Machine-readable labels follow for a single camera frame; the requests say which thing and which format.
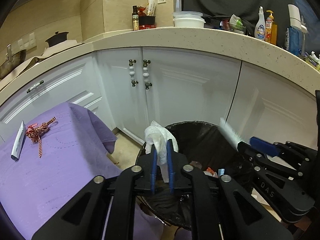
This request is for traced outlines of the long white tube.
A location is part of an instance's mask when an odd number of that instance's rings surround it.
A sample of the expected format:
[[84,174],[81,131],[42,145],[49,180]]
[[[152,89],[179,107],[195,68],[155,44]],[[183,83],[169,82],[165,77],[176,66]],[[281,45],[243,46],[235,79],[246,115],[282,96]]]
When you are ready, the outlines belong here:
[[18,161],[20,159],[25,133],[26,133],[25,124],[24,124],[24,121],[22,121],[11,150],[11,159],[14,161]]

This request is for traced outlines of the white green tube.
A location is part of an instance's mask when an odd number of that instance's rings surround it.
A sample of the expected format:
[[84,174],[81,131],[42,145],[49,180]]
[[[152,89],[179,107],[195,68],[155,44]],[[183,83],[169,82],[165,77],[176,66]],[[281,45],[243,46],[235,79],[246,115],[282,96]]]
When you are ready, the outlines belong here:
[[227,142],[232,146],[232,148],[237,151],[238,144],[243,141],[240,135],[236,133],[236,131],[224,118],[220,118],[218,129],[223,137],[227,140]]

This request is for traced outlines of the white tissue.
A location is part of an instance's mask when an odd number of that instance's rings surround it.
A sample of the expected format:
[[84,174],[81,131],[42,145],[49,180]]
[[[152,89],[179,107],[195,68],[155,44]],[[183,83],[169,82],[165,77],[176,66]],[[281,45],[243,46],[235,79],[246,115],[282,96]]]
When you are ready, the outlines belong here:
[[172,133],[165,127],[153,120],[145,131],[145,151],[151,153],[152,146],[156,150],[156,165],[160,167],[161,175],[165,183],[169,182],[168,161],[167,161],[167,142],[172,140],[173,149],[178,152],[178,143]]

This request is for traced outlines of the white spray bottle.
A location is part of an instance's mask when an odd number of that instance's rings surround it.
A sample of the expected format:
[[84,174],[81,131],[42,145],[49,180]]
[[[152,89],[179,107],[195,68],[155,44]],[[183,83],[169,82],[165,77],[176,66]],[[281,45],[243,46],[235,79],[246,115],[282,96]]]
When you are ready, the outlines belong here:
[[262,6],[260,6],[259,8],[258,16],[259,16],[259,20],[255,26],[254,36],[257,39],[264,41],[265,35],[266,35],[266,27],[265,27],[264,10]]

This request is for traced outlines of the steel wok pan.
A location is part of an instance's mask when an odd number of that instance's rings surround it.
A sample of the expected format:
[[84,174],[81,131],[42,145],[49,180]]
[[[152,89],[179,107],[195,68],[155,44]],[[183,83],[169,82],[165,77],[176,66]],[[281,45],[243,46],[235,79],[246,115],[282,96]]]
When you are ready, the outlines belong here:
[[3,80],[7,75],[9,75],[17,66],[25,61],[27,54],[26,49],[22,49],[17,53],[13,53],[11,49],[11,44],[7,45],[7,56],[8,58],[0,67],[0,79]]

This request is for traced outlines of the black box with snacks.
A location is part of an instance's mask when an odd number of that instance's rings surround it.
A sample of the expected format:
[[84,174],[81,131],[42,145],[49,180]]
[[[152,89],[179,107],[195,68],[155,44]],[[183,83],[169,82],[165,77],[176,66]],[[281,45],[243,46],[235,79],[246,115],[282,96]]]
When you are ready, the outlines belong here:
[[146,7],[137,7],[139,16],[139,29],[153,29],[156,27],[155,24],[155,0],[148,0]]

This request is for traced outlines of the black curtain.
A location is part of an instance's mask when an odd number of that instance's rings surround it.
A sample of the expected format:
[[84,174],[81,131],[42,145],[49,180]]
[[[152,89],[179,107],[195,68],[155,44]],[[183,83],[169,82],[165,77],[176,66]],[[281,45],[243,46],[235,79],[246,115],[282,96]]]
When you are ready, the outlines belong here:
[[259,8],[271,10],[277,25],[276,45],[284,48],[286,29],[290,25],[289,4],[293,4],[293,0],[182,0],[182,9],[203,13],[208,23],[238,16],[252,36],[259,20]]

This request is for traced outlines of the dark oil bottle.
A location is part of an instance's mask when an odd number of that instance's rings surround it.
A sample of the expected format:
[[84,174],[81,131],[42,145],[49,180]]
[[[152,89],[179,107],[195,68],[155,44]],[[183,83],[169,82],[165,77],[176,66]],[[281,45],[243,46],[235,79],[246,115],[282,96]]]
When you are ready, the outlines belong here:
[[139,30],[139,14],[136,5],[132,7],[132,29],[133,31]]

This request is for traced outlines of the white stacked containers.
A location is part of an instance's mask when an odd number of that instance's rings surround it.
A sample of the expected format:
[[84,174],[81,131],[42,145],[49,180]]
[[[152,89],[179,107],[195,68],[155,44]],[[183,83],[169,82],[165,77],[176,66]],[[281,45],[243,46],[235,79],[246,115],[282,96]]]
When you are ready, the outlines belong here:
[[175,27],[203,28],[205,20],[203,13],[195,11],[177,11],[172,13]]

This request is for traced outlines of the orange dish soap bottle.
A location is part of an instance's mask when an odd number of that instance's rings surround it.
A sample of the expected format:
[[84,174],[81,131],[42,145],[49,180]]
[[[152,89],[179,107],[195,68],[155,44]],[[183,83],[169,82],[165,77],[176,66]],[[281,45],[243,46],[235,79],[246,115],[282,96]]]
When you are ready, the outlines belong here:
[[266,12],[269,13],[267,19],[266,19],[266,36],[265,41],[268,43],[271,43],[273,45],[277,44],[277,25],[274,22],[274,15],[273,11],[267,10]]

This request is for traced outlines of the black casserole pot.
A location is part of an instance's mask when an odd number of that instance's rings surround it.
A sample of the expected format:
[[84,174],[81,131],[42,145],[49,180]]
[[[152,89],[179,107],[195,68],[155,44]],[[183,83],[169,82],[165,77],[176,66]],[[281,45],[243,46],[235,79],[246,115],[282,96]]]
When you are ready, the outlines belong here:
[[57,44],[60,44],[61,42],[64,42],[67,40],[67,35],[69,32],[64,31],[64,32],[56,32],[52,37],[48,38],[46,42],[48,43],[49,47],[53,47]]

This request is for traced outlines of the red checkered ribbon bow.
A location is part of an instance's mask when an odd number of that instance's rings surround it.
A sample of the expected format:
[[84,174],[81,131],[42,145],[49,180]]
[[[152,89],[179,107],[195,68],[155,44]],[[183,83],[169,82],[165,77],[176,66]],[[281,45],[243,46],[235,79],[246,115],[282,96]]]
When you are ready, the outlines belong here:
[[56,117],[51,118],[48,122],[43,122],[38,125],[34,123],[27,127],[25,135],[33,142],[38,143],[39,146],[39,158],[42,158],[43,149],[42,149],[42,140],[41,136],[47,133],[50,130],[50,125],[56,122]]

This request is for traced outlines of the orange plastic bag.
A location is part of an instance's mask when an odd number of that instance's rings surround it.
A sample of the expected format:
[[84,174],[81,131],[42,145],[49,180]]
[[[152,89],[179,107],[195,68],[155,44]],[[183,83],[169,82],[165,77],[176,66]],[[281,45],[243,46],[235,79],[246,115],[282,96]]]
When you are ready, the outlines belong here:
[[204,171],[204,174],[207,175],[207,176],[211,176],[211,177],[214,177],[214,178],[218,178],[218,174],[212,170],[210,167],[208,167],[205,171]]

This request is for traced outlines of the black lined trash bin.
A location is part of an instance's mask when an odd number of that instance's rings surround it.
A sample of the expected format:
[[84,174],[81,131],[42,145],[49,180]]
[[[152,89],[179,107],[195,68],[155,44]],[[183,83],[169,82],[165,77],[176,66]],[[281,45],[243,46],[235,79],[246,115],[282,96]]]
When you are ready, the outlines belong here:
[[[202,121],[185,121],[165,127],[176,139],[178,150],[185,155],[188,163],[196,165],[202,171],[224,169],[225,173],[248,192],[249,185],[245,175],[243,158],[232,148],[220,133],[219,128]],[[191,229],[190,201],[187,196],[175,196],[170,193],[168,168],[157,165],[155,193],[142,197],[142,202],[158,218],[174,226]]]

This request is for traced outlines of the purple tablecloth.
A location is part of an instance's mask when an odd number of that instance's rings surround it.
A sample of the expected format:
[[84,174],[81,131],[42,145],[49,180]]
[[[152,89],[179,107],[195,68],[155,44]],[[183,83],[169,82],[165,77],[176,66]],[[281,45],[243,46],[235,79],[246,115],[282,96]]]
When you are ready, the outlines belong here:
[[95,176],[111,178],[121,173],[107,157],[116,136],[95,114],[64,102],[34,122],[52,118],[56,122],[41,144],[24,140],[18,161],[11,158],[14,138],[1,145],[1,204],[25,239],[31,239]]

